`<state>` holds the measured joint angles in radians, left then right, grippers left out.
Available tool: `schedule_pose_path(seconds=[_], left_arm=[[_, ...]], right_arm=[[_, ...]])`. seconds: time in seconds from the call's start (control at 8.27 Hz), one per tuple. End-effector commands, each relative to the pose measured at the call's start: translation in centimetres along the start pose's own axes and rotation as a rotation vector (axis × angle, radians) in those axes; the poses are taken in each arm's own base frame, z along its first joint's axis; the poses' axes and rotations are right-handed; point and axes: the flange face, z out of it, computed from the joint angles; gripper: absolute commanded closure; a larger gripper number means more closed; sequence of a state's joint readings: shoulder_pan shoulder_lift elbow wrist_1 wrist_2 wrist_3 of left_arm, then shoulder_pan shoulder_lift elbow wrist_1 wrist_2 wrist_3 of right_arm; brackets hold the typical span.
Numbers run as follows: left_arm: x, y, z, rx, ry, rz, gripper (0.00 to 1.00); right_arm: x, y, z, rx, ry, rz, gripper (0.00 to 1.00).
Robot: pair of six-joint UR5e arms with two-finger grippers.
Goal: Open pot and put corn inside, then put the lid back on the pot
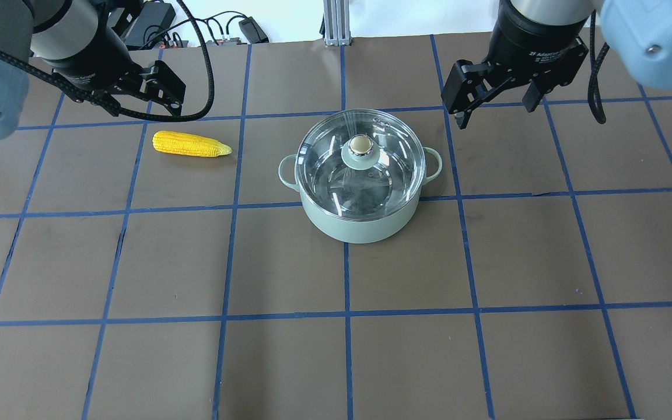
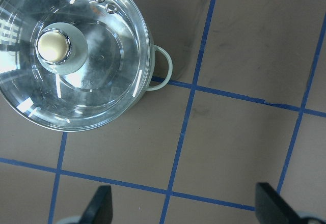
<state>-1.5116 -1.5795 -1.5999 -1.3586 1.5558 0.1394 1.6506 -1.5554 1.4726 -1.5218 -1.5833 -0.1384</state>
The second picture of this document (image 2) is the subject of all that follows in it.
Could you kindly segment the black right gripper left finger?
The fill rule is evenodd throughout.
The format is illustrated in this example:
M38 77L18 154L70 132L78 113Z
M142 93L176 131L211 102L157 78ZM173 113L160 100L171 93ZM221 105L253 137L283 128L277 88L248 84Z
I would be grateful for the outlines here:
M112 223L112 189L109 185L99 186L83 212L79 223Z

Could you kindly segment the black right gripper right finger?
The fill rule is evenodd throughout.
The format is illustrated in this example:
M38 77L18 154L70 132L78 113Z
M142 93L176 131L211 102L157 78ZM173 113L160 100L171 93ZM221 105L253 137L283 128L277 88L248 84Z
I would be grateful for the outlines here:
M255 215L259 223L313 223L311 217L300 217L268 183L257 183Z

